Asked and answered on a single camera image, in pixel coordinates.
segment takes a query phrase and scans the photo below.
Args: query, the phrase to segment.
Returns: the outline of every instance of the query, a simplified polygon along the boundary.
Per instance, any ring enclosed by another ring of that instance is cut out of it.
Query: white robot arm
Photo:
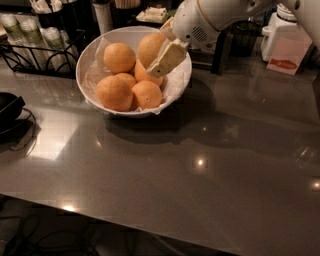
[[[185,0],[179,6],[168,28],[175,40],[162,47],[148,72],[160,77],[170,73],[185,58],[187,48],[212,47],[220,32],[232,23],[284,4],[297,18],[305,31],[320,48],[319,0]]]

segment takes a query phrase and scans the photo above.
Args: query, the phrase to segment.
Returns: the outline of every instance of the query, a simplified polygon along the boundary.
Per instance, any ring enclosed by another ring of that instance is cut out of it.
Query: orange
[[[136,62],[136,54],[132,48],[124,43],[112,43],[104,49],[104,64],[111,72],[129,72]]]
[[[115,111],[128,111],[133,99],[131,87],[116,76],[107,76],[100,80],[96,95],[105,108]]]
[[[118,73],[116,74],[116,77],[119,77],[126,81],[131,88],[137,83],[137,80],[134,78],[134,76],[129,73]]]
[[[136,65],[134,66],[134,77],[136,78],[137,82],[147,80],[155,83],[158,86],[161,86],[163,83],[163,77],[156,78],[149,75],[139,59],[136,61]]]
[[[138,82],[132,87],[133,106],[142,109],[159,107],[162,101],[162,92],[160,87],[150,81]]]
[[[162,43],[167,37],[160,33],[154,32],[146,35],[138,44],[137,56],[140,59],[145,69],[148,69],[150,64],[157,58]]]

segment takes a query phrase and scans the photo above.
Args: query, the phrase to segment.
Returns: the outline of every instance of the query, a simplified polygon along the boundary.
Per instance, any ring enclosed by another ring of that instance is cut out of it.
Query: table
[[[315,255],[316,71],[265,67],[253,56],[220,76],[194,69],[159,116],[126,119],[89,107],[75,80],[0,60],[1,91],[38,125],[32,146],[0,144],[0,193],[239,255]]]

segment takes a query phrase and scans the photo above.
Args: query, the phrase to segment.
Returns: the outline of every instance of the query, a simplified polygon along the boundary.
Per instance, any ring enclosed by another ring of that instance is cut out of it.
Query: floor
[[[0,195],[0,256],[231,256]]]

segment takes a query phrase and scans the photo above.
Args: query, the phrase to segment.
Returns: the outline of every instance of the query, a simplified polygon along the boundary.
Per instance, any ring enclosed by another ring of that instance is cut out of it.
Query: white bowl
[[[96,38],[84,49],[77,62],[76,79],[80,91],[89,105],[103,113],[126,117],[145,117],[151,114],[159,114],[181,97],[191,77],[192,63],[189,54],[178,67],[164,77],[164,82],[161,86],[163,102],[157,108],[119,112],[103,107],[96,98],[97,82],[105,76],[112,75],[102,61],[105,46],[109,43],[122,42],[136,51],[139,42],[144,36],[157,31],[159,30],[145,26],[115,29]]]

